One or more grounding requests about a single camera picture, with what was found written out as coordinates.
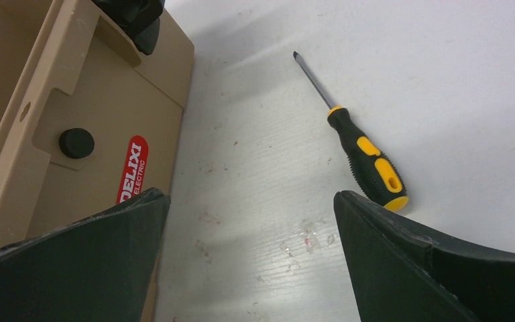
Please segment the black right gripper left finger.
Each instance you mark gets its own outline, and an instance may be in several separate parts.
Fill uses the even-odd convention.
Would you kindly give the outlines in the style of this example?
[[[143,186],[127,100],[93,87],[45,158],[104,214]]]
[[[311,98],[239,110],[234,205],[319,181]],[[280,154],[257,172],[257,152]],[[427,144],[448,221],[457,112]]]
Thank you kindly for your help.
[[[150,188],[0,248],[0,321],[139,321],[169,208]]]

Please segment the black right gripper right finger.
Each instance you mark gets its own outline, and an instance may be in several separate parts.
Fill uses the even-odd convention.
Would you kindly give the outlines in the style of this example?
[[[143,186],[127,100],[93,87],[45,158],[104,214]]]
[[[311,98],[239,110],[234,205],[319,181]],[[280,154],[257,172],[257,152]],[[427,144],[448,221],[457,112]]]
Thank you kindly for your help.
[[[515,253],[465,241],[353,192],[333,208],[362,321],[515,321]]]

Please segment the yellow black screwdriver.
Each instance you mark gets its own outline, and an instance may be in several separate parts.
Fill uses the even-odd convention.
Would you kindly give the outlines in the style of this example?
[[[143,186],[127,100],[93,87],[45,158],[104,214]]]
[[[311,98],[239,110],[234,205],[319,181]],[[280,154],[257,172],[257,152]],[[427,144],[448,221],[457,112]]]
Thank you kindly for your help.
[[[349,111],[338,105],[314,75],[305,59],[293,58],[329,108],[327,121],[337,132],[352,175],[366,197],[390,211],[399,211],[409,202],[406,185],[391,160],[357,127]]]

